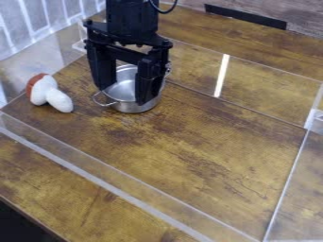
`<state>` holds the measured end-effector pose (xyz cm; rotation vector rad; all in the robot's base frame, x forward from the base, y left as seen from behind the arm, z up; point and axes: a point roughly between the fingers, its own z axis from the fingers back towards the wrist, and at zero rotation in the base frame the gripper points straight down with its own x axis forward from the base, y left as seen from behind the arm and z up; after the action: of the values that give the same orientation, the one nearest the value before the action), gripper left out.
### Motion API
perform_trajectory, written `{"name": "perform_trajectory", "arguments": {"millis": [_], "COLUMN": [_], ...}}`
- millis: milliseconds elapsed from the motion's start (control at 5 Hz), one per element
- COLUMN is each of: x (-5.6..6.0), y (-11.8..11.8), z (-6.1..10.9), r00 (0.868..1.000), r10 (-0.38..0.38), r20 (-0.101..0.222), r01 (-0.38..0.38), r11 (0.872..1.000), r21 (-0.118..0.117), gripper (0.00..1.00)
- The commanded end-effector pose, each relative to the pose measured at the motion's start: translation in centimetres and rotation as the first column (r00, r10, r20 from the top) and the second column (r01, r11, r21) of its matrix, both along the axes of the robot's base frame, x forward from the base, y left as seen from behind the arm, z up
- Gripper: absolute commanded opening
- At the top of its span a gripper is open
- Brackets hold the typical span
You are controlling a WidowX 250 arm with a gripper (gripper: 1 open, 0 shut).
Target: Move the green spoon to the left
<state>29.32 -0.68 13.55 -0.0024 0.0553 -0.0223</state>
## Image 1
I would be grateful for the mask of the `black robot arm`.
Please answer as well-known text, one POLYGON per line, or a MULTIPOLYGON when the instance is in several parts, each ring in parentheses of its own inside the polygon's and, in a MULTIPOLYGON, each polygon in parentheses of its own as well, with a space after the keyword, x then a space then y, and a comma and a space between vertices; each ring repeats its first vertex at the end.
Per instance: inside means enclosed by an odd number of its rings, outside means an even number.
POLYGON ((82 22, 86 29, 84 49, 93 82, 100 91, 117 82, 116 61, 132 64, 134 103, 142 106, 160 93, 170 68, 173 43, 157 34, 158 0, 105 0, 105 22, 82 22))

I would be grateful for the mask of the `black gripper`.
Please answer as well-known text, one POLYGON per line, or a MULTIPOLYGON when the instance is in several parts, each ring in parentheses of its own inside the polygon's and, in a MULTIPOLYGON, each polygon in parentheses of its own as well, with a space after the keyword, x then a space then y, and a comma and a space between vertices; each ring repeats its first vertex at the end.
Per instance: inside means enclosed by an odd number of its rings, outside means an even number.
POLYGON ((141 26, 118 23, 110 27, 109 23, 92 20, 86 20, 82 26, 86 29, 84 44, 96 87, 102 91, 116 82, 114 59, 137 64, 134 99, 142 106, 158 96, 173 43, 141 26))

